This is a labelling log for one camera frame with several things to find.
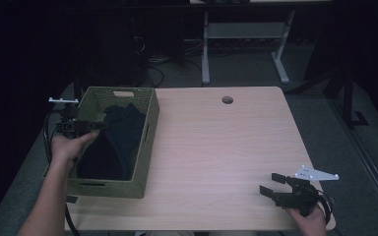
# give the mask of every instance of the black clamp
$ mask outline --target black clamp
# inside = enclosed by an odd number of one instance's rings
[[[319,195],[319,191],[308,180],[290,178],[277,173],[272,173],[272,180],[281,184],[288,183],[292,192],[274,193],[273,190],[260,186],[261,195],[272,199],[277,207],[299,209],[300,215],[304,217],[308,216],[309,210],[320,202],[324,208],[325,221],[328,224],[333,206],[329,199],[326,200],[324,196]]]
[[[61,133],[68,139],[75,139],[92,130],[105,130],[109,128],[109,124],[106,122],[76,120],[79,110],[79,107],[71,103],[65,104],[65,107],[60,111],[61,122],[56,124],[58,133]]]

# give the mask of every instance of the gray carpet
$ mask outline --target gray carpet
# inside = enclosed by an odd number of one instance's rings
[[[282,85],[269,54],[272,47],[258,48],[254,53],[240,53],[227,57],[210,57],[211,83],[205,87],[277,86],[289,90],[302,83],[312,45],[288,45],[283,62],[291,82]],[[188,57],[201,65],[201,57]],[[160,88],[200,87],[201,71],[192,63],[181,67],[169,62],[156,68],[164,73]],[[149,70],[155,83],[160,73]],[[296,125],[316,169],[341,176],[340,181],[322,182],[324,191],[335,200],[334,217],[337,229],[343,235],[378,235],[378,193],[368,172],[363,167],[358,151],[349,138],[348,130],[333,106],[336,100],[322,95],[325,83],[321,83],[301,95],[287,95],[286,100]],[[71,98],[72,87],[63,94]],[[378,113],[367,94],[359,87],[354,91],[354,110],[359,110],[370,126],[356,127],[355,133],[363,143],[378,168]],[[0,206],[0,235],[15,235],[30,211],[45,167],[42,138],[32,146],[30,154],[20,170],[2,205]],[[120,232],[82,232],[83,235],[123,235]],[[298,232],[283,232],[299,235]],[[258,235],[281,235],[279,232],[258,232]],[[338,235],[334,230],[329,235]]]

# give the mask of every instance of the forearm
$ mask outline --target forearm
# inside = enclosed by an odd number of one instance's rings
[[[67,175],[67,164],[52,163],[50,165],[38,199],[19,235],[64,234]]]

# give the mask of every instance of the hole in table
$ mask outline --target hole in table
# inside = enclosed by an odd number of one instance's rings
[[[222,102],[225,104],[231,104],[234,101],[234,99],[230,96],[225,96],[222,98]]]

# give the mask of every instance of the human arm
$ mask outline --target human arm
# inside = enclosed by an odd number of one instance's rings
[[[303,217],[297,208],[285,208],[288,215],[296,222],[303,236],[326,236],[324,211],[316,205],[310,209],[309,215]]]
[[[67,179],[83,145],[96,134],[69,140],[62,136],[51,142],[52,160],[38,198],[18,235],[63,235]]]

